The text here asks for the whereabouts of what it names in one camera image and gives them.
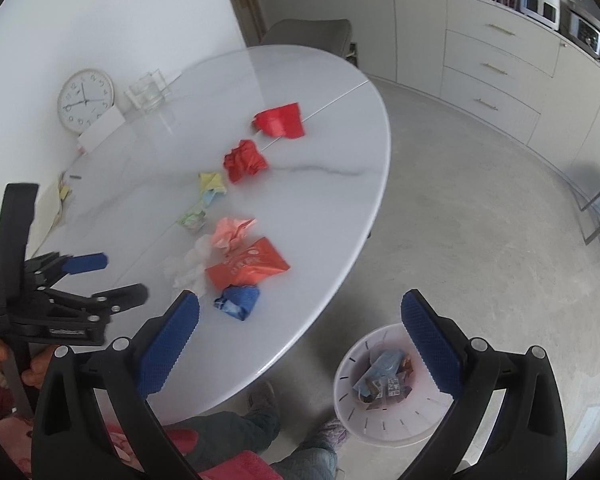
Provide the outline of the person's left hand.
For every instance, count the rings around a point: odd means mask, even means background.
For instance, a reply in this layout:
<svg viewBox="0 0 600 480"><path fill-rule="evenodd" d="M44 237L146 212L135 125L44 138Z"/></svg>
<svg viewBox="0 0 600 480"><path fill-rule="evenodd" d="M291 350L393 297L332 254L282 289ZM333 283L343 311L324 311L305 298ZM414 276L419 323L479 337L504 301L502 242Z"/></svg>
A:
<svg viewBox="0 0 600 480"><path fill-rule="evenodd" d="M46 370L48 369L50 360L54 356L54 352L57 348L57 344L52 344L51 346L45 347L31 359L30 367L21 374L21 380L26 386L38 389L42 388ZM3 388L7 387L4 375L4 364L7 362L8 358L9 346L0 339L0 386Z"/></svg>

